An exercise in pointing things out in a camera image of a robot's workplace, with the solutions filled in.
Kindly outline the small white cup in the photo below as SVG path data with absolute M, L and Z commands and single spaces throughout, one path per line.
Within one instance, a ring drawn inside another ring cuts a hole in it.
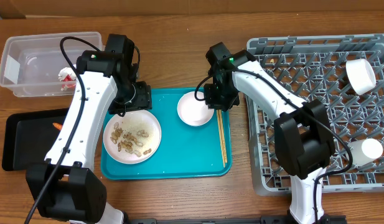
M 373 162 L 383 154 L 382 144 L 373 138 L 350 142 L 348 147 L 352 153 L 353 165 L 356 166 Z

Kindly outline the clear plastic bin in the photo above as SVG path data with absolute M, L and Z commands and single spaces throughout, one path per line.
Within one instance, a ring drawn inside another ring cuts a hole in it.
M 100 50 L 99 32 L 71 32 L 22 35 L 7 39 L 0 64 L 0 86 L 17 97 L 73 95 L 75 81 L 60 81 L 59 73 L 68 67 L 60 50 L 60 41 L 72 36 Z

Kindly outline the white plate with peanuts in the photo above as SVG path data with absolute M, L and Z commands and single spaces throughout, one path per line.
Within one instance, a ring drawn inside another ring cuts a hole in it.
M 157 118 L 146 110 L 110 116 L 105 124 L 103 145 L 111 158 L 122 164 L 138 164 L 159 148 L 162 131 Z

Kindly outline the white bowl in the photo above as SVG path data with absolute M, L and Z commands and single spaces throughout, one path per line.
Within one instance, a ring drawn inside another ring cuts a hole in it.
M 180 98 L 177 114 L 189 126 L 202 126 L 211 120 L 214 109 L 210 109 L 204 101 L 196 100 L 194 93 L 188 92 Z
M 363 95 L 376 86 L 375 73 L 366 59 L 347 61 L 345 69 L 347 78 L 356 94 Z

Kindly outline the black tray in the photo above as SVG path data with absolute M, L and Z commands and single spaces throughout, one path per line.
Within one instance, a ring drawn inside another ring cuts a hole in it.
M 2 168 L 25 170 L 32 163 L 43 162 L 53 146 L 68 109 L 55 109 L 12 114 L 6 120 Z

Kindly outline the orange carrot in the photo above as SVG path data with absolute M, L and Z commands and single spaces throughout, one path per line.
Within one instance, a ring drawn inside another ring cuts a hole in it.
M 53 126 L 58 129 L 59 131 L 62 129 L 63 125 L 59 123 L 53 123 Z

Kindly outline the red foil wrapper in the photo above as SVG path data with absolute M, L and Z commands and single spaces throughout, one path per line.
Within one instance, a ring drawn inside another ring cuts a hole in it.
M 59 72 L 58 79 L 60 82 L 72 82 L 76 80 L 76 74 L 70 67 L 65 67 Z M 66 91 L 70 88 L 75 88 L 75 86 L 76 83 L 63 84 L 61 90 Z

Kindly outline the grey dish rack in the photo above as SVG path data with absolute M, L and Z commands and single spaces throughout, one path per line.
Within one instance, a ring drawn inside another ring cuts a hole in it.
M 378 159 L 323 180 L 323 192 L 384 192 L 384 34 L 252 38 L 246 44 L 266 72 L 283 87 L 327 108 L 330 127 L 345 142 L 377 139 Z M 358 95 L 347 80 L 345 64 L 366 59 L 376 86 Z M 252 183 L 261 196 L 291 191 L 290 176 L 278 164 L 274 130 L 268 116 L 245 96 L 249 119 Z

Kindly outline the teal plastic tray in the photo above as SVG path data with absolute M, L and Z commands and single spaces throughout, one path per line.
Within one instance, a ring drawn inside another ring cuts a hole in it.
M 222 113 L 227 162 L 222 161 L 217 118 L 192 127 L 177 114 L 180 98 L 191 88 L 152 90 L 150 112 L 161 125 L 162 138 L 157 150 L 137 164 L 124 164 L 109 153 L 108 142 L 102 145 L 101 172 L 111 180 L 174 179 L 225 175 L 232 166 L 232 141 L 229 114 Z

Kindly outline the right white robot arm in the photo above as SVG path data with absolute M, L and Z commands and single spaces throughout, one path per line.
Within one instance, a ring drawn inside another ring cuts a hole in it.
M 324 177 L 347 172 L 353 157 L 340 170 L 327 171 L 335 153 L 334 141 L 341 140 L 330 128 L 326 107 L 319 100 L 306 101 L 271 78 L 254 55 L 247 50 L 231 54 L 223 42 L 205 54 L 210 64 L 208 84 L 201 99 L 210 109 L 227 111 L 239 104 L 239 93 L 256 103 L 273 123 L 278 164 L 291 176 L 292 200 L 285 217 L 278 223 L 346 223 L 343 215 L 330 216 L 322 208 L 321 183 Z

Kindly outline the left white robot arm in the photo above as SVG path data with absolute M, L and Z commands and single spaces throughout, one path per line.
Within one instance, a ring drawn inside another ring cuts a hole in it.
M 129 223 L 126 212 L 107 201 L 94 174 L 95 151 L 106 114 L 152 108 L 151 87 L 138 80 L 139 50 L 125 35 L 110 34 L 104 50 L 93 47 L 69 66 L 76 76 L 72 103 L 54 145 L 41 163 L 27 168 L 34 212 L 70 223 Z

